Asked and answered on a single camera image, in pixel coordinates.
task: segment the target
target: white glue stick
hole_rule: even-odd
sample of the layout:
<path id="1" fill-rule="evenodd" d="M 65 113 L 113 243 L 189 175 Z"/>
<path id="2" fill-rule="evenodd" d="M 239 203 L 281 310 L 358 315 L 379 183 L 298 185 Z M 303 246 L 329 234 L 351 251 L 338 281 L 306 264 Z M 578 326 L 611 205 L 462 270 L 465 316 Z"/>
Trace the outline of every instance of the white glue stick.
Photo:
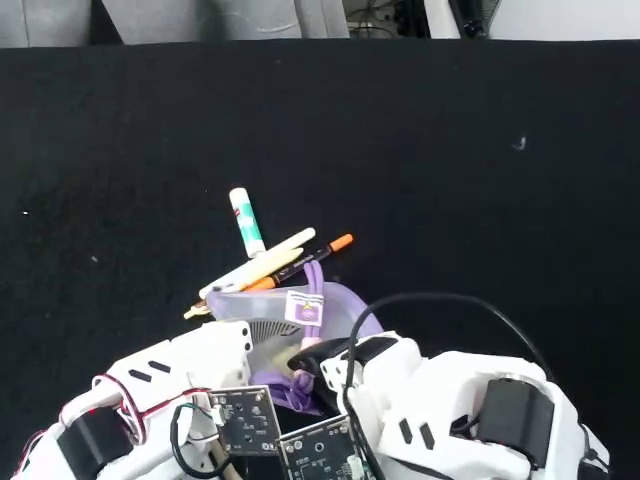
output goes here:
<path id="1" fill-rule="evenodd" d="M 242 235 L 247 255 L 249 258 L 256 258 L 266 248 L 258 229 L 256 217 L 253 214 L 253 208 L 251 208 L 249 195 L 244 188 L 234 188 L 229 192 L 229 200 L 231 200 L 233 213 L 235 213 L 238 227 L 240 227 L 240 234 Z"/>

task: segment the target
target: red wire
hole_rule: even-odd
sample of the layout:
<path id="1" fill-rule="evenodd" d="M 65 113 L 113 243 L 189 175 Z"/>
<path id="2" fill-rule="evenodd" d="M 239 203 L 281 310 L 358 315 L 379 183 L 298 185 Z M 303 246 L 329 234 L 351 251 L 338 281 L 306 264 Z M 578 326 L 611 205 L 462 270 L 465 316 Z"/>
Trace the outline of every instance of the red wire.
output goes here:
<path id="1" fill-rule="evenodd" d="M 208 388 L 192 388 L 192 389 L 189 389 L 189 390 L 185 390 L 184 392 L 182 392 L 177 397 L 173 397 L 173 398 L 170 398 L 169 400 L 165 400 L 164 402 L 160 402 L 159 404 L 154 405 L 153 407 L 145 410 L 144 412 L 142 412 L 142 417 L 143 418 L 148 417 L 149 415 L 157 412 L 158 410 L 163 409 L 164 407 L 169 405 L 174 400 L 177 400 L 178 398 L 188 397 L 189 395 L 193 395 L 194 393 L 206 393 L 206 392 L 210 392 L 210 391 L 211 391 L 211 389 L 208 389 Z"/>
<path id="2" fill-rule="evenodd" d="M 129 402 L 129 405 L 131 405 L 131 409 L 133 410 L 133 412 L 129 412 L 129 413 L 133 415 L 136 422 L 138 423 L 138 426 L 140 427 L 140 434 L 142 437 L 139 439 L 140 444 L 145 443 L 147 441 L 147 428 L 144 424 L 144 420 L 142 419 L 142 415 L 140 414 L 138 407 L 136 407 L 136 403 L 133 401 L 133 397 L 131 396 L 129 391 L 125 388 L 125 386 L 122 383 L 120 383 L 120 381 L 117 378 L 109 375 L 108 373 L 103 373 L 102 375 L 97 376 L 97 378 L 100 378 L 100 377 L 106 378 L 107 380 L 112 381 L 113 383 L 115 383 L 120 387 L 123 395 L 127 398 L 127 401 Z"/>
<path id="3" fill-rule="evenodd" d="M 24 447 L 22 448 L 22 454 L 20 455 L 20 459 L 18 460 L 18 467 L 16 468 L 16 471 L 13 473 L 14 477 L 17 476 L 18 473 L 20 473 L 19 470 L 20 470 L 20 466 L 22 465 L 22 462 L 24 462 L 25 457 L 31 453 L 31 450 L 33 450 L 33 442 L 35 442 L 39 436 L 42 436 L 45 433 L 47 433 L 46 430 L 38 430 L 37 432 L 31 434 L 31 436 L 27 440 L 27 443 L 25 443 Z"/>

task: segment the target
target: pen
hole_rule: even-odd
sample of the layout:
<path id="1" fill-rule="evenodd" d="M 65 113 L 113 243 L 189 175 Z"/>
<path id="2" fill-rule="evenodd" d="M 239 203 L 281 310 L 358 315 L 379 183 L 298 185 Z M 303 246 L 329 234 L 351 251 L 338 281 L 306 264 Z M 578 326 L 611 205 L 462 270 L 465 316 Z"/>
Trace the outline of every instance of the pen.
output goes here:
<path id="1" fill-rule="evenodd" d="M 296 273 L 301 272 L 304 269 L 304 264 L 310 262 L 312 260 L 321 261 L 327 258 L 332 253 L 337 252 L 338 250 L 343 249 L 347 245 L 350 245 L 353 242 L 353 235 L 348 233 L 347 235 L 343 235 L 342 237 L 334 240 L 329 245 L 324 248 L 317 250 L 316 252 L 309 254 L 297 262 L 289 265 L 288 267 L 283 268 L 278 273 L 275 273 L 271 276 L 264 277 L 247 288 L 247 291 L 257 291 L 257 290 L 268 290 L 270 288 L 275 288 L 280 283 L 284 282 L 288 278 L 291 278 Z"/>
<path id="2" fill-rule="evenodd" d="M 203 287 L 202 289 L 200 289 L 200 292 L 199 292 L 200 298 L 204 299 L 209 294 L 209 292 L 213 290 L 213 287 L 225 286 L 227 284 L 236 282 L 236 279 L 238 277 L 242 277 L 246 275 L 247 271 L 253 268 L 253 266 L 255 266 L 256 263 L 264 262 L 266 259 L 268 259 L 271 256 L 278 255 L 279 253 L 286 252 L 289 250 L 293 250 L 294 248 L 298 248 L 300 245 L 304 244 L 305 242 L 308 242 L 313 237 L 315 237 L 315 235 L 316 235 L 316 231 L 313 228 L 305 228 L 301 232 L 298 232 L 295 235 L 287 238 L 283 242 L 280 242 L 275 247 L 270 248 L 264 253 L 261 253 L 255 259 L 249 260 L 248 262 L 240 265 L 235 270 L 232 270 L 226 275 L 223 275 L 217 280 L 214 280 L 206 287 Z"/>
<path id="3" fill-rule="evenodd" d="M 304 250 L 302 248 L 294 248 L 293 250 L 288 250 L 282 253 L 276 252 L 276 255 L 272 255 L 269 257 L 268 261 L 263 261 L 261 263 L 255 264 L 252 270 L 246 270 L 245 276 L 242 278 L 237 278 L 235 283 L 223 285 L 223 286 L 215 286 L 211 288 L 211 291 L 217 290 L 223 293 L 232 293 L 232 292 L 240 292 L 245 290 L 249 285 L 253 284 L 256 280 L 273 273 L 279 268 L 282 268 L 287 263 L 293 262 L 296 258 L 302 255 Z M 207 315 L 211 313 L 209 307 L 207 306 L 206 300 L 201 300 L 200 302 L 192 305 L 188 311 L 186 311 L 183 316 L 185 320 L 189 320 L 192 317 L 199 315 Z"/>
<path id="4" fill-rule="evenodd" d="M 293 262 L 296 258 L 302 255 L 302 248 L 294 248 L 293 250 L 287 250 L 285 252 L 272 255 L 268 261 L 262 262 L 256 265 L 255 268 L 247 271 L 242 277 L 237 277 L 232 285 L 228 285 L 222 289 L 223 292 L 240 292 L 245 290 L 249 285 L 260 280 L 279 268 L 284 267 L 286 264 Z"/>

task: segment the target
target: label sticker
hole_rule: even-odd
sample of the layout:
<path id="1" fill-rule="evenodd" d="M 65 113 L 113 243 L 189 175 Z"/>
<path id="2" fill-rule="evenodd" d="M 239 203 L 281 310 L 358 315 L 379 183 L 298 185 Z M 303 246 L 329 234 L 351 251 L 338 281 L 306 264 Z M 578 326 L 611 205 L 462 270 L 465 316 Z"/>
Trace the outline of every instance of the label sticker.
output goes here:
<path id="1" fill-rule="evenodd" d="M 289 290 L 284 308 L 284 319 L 298 325 L 321 327 L 323 306 L 324 297 L 322 295 L 310 295 Z"/>

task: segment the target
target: circuit board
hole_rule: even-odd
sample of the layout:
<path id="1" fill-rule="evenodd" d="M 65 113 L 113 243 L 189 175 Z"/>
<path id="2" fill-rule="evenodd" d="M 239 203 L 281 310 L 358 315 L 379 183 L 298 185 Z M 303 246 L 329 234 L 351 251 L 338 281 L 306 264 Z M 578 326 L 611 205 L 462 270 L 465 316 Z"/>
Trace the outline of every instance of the circuit board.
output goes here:
<path id="1" fill-rule="evenodd" d="M 284 435 L 280 451 L 290 480 L 373 478 L 358 455 L 346 416 Z"/>
<path id="2" fill-rule="evenodd" d="M 209 393 L 220 441 L 234 456 L 278 455 L 280 426 L 266 386 Z"/>

